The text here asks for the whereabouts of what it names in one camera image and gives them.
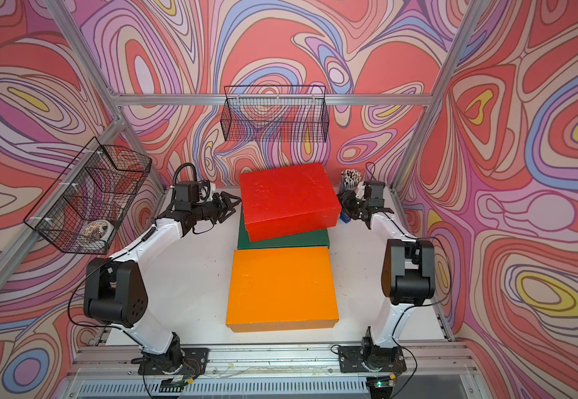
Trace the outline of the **red shoebox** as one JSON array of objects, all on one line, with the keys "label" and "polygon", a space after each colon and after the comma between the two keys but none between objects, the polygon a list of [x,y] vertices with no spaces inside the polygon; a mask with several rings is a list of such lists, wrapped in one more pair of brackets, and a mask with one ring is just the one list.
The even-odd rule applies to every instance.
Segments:
[{"label": "red shoebox", "polygon": [[336,226],[341,205],[320,163],[240,175],[242,212],[252,242]]}]

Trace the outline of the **orange shoebox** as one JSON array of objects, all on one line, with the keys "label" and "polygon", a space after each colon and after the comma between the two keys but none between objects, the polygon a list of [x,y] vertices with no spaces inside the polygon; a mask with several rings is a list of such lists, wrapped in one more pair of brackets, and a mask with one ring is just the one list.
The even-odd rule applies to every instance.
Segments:
[{"label": "orange shoebox", "polygon": [[226,317],[233,332],[331,329],[338,321],[327,247],[234,252]]}]

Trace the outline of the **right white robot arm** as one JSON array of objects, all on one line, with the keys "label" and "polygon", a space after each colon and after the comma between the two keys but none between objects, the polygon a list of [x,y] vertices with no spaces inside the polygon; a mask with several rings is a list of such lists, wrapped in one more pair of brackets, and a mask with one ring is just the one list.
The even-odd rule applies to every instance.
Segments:
[{"label": "right white robot arm", "polygon": [[342,188],[338,194],[344,219],[360,220],[385,243],[380,284],[385,302],[360,344],[360,361],[393,363],[401,356],[400,335],[415,309],[435,296],[435,247],[405,230],[395,211],[385,205],[385,183],[366,181],[360,196]]}]

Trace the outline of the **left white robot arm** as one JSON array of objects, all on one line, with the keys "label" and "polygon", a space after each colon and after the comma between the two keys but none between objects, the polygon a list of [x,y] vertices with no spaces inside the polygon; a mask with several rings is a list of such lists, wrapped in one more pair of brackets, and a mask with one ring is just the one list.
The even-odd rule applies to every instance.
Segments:
[{"label": "left white robot arm", "polygon": [[148,310],[142,271],[169,246],[193,233],[197,223],[221,224],[241,202],[238,196],[215,191],[208,181],[172,186],[170,203],[147,232],[111,257],[90,261],[84,279],[84,315],[136,342],[149,372],[178,372],[185,360],[180,337]]}]

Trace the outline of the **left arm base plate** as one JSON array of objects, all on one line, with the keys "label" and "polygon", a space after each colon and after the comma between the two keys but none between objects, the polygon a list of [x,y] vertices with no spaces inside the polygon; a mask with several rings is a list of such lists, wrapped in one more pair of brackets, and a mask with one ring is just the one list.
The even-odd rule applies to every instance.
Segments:
[{"label": "left arm base plate", "polygon": [[196,379],[207,370],[209,352],[207,347],[173,349],[159,355],[143,352],[131,364],[138,365],[138,374],[144,377]]}]

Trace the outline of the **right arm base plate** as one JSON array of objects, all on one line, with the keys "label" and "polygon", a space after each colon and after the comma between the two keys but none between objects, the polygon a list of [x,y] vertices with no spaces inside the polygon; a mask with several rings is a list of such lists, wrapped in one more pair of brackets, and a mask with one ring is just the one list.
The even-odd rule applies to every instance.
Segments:
[{"label": "right arm base plate", "polygon": [[343,373],[390,372],[398,376],[407,371],[401,347],[335,345],[332,351],[338,356],[340,371]]}]

